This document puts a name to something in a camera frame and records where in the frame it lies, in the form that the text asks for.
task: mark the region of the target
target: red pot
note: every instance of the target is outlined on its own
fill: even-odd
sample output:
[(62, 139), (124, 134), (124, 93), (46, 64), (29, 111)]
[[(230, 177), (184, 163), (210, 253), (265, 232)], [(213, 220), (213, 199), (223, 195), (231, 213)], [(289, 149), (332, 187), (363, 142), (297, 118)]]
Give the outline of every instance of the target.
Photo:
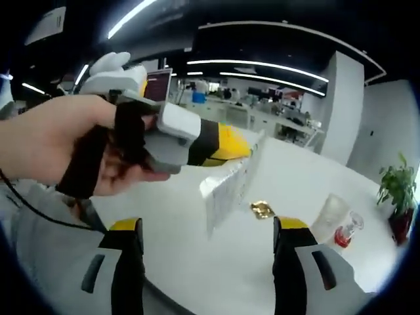
[(414, 209), (409, 208), (404, 214), (396, 215), (393, 213), (388, 221), (391, 227), (393, 239), (397, 245), (403, 244), (407, 240), (408, 230), (413, 219)]

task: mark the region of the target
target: table surface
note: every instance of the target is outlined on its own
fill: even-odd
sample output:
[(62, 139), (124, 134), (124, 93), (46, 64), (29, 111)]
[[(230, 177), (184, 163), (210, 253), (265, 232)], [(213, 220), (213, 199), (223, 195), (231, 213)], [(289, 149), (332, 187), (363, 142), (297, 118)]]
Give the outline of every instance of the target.
[(308, 133), (308, 134), (312, 134), (314, 133), (316, 130), (318, 130), (318, 132), (323, 133), (323, 131), (321, 129), (313, 129), (307, 126), (300, 126), (297, 123), (292, 122), (291, 120), (288, 120), (286, 117), (279, 115), (272, 115), (272, 114), (268, 114), (265, 112), (262, 112), (260, 110), (256, 110), (256, 109), (248, 109), (248, 113), (250, 115), (254, 115), (254, 116), (259, 116), (262, 119), (269, 119), (274, 121), (275, 123), (278, 123), (280, 125), (286, 126), (286, 127), (290, 127), (292, 129), (301, 131), (303, 133)]
[[(242, 131), (252, 143), (256, 134)], [(308, 150), (268, 138), (243, 204), (208, 238), (200, 182), (208, 167), (183, 167), (167, 182), (140, 183), (128, 192), (93, 198), (106, 226), (143, 218), (148, 279), (197, 315), (273, 315), (272, 220), (257, 220), (249, 202), (266, 200), (277, 215), (312, 224), (330, 193), (364, 218), (343, 257), (364, 291), (377, 291), (398, 252), (375, 208), (378, 185)]]

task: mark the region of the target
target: transparent plastic bag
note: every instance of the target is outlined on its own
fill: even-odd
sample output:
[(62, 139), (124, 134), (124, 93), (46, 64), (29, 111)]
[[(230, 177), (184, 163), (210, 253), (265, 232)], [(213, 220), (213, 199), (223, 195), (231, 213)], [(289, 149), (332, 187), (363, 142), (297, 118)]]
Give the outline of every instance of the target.
[(261, 131), (249, 157), (227, 161), (201, 182), (199, 189), (205, 201), (209, 238), (242, 202), (257, 170), (265, 139), (265, 132)]

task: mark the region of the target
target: computer monitor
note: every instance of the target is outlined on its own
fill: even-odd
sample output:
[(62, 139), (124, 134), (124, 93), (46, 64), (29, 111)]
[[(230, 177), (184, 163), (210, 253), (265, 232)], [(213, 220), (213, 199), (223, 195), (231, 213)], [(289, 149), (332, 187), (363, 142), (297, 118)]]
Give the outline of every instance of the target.
[(165, 102), (168, 99), (171, 74), (171, 68), (147, 73), (148, 82), (144, 97), (155, 102)]
[(261, 89), (257, 89), (255, 87), (248, 87), (248, 94), (249, 95), (260, 96), (261, 93), (262, 93)]

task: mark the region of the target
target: human hand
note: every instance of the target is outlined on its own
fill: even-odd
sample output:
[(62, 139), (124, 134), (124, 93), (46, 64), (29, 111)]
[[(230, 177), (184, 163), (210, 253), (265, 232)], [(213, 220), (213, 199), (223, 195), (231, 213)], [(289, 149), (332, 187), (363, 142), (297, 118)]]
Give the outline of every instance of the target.
[[(76, 140), (95, 125), (113, 129), (115, 114), (116, 106), (99, 96), (73, 95), (53, 98), (18, 117), (0, 122), (0, 167), (11, 179), (57, 184), (70, 164)], [(144, 116), (143, 121), (149, 129), (155, 117)], [(108, 144), (94, 195), (113, 195), (135, 182), (168, 178), (166, 173), (127, 165)]]

